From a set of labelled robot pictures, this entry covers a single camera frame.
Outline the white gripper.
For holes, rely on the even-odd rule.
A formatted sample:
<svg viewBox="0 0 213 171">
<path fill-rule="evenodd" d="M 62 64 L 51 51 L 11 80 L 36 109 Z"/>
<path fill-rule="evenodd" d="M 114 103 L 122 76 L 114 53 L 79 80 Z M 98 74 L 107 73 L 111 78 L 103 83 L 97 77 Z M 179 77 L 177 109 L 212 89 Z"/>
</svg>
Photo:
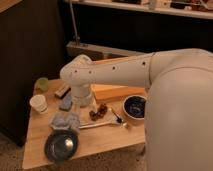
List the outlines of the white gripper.
<svg viewBox="0 0 213 171">
<path fill-rule="evenodd" d="M 92 103 L 93 93 L 90 84 L 73 86 L 71 88 L 72 101 L 80 107 L 86 107 Z"/>
</svg>

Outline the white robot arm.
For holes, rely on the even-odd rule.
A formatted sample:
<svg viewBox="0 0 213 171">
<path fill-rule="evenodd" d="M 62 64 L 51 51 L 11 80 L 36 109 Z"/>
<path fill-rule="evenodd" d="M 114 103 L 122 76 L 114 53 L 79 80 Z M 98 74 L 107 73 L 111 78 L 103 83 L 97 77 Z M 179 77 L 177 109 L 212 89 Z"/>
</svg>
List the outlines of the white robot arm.
<svg viewBox="0 0 213 171">
<path fill-rule="evenodd" d="M 92 84 L 144 87 L 147 171 L 213 171 L 213 53 L 178 49 L 96 63 L 79 55 L 60 71 L 75 98 Z"/>
</svg>

